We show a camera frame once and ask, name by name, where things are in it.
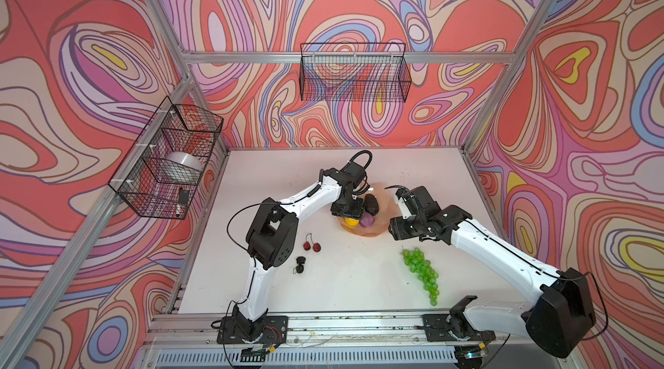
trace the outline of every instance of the patterned wall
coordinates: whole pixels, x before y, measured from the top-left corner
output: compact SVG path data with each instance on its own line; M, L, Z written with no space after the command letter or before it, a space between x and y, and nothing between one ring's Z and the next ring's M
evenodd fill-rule
M143 0L0 0L0 336L177 83ZM128 365L213 176L185 221L118 209L24 369Z
M412 51L510 51L539 0L162 0L185 49L289 51L403 40ZM299 65L193 68L231 147L460 145L501 66L411 66L403 103L302 103Z
M662 22L664 0L559 0L473 152L510 241L597 277L591 368L664 368Z

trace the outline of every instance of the vented panel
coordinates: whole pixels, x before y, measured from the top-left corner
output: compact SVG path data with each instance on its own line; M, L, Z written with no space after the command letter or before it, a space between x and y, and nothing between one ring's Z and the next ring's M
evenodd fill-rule
M227 349L234 366L254 366L240 362L239 350ZM267 356L265 366L314 366L314 365L376 365L456 363L453 346L420 347L318 347L278 348ZM186 369L200 366L229 366L224 350L219 349L170 349L162 350L157 358L162 368Z

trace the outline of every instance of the bunch of grapes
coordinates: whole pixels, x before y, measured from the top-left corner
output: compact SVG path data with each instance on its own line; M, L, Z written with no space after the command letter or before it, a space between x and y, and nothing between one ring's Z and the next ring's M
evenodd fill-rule
M419 248L412 251L404 249L401 251L401 255L404 257L404 263L411 268L411 272L417 273L417 278L424 283L424 289L429 292L431 305L436 306L440 291L438 290L438 284L436 284L438 273L431 268L431 261L424 258L424 252Z

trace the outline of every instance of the wire basket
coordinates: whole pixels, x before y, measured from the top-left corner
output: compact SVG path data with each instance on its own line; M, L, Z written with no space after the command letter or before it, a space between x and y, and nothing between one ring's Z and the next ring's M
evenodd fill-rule
M121 185L111 187L139 216L182 220L187 217L224 119L195 105L170 103L167 111ZM173 155L182 153L188 155L187 165L174 161Z
M300 44L303 101L405 102L411 73L402 42Z

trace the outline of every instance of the white table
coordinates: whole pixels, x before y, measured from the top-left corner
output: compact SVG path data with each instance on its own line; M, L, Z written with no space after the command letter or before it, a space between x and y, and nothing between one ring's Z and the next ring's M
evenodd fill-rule
M318 180L321 168L341 168L357 152L344 150L235 150L230 153L201 248L187 282L179 313L224 313L245 288L248 256L228 239L228 219L242 207L267 197L286 198ZM369 182L426 186L440 207L456 204L495 232L489 214L456 148L374 149ZM245 235L258 207L231 224L234 238ZM322 250L304 251L311 232ZM341 229L326 207L299 224L293 255L270 290L271 313L431 309L428 293L403 264L402 248L420 247L440 274L437 308L450 308L466 295L496 301L524 301L504 279L469 254L444 242L416 238L394 241L389 232L362 238ZM305 256L303 274L295 258Z

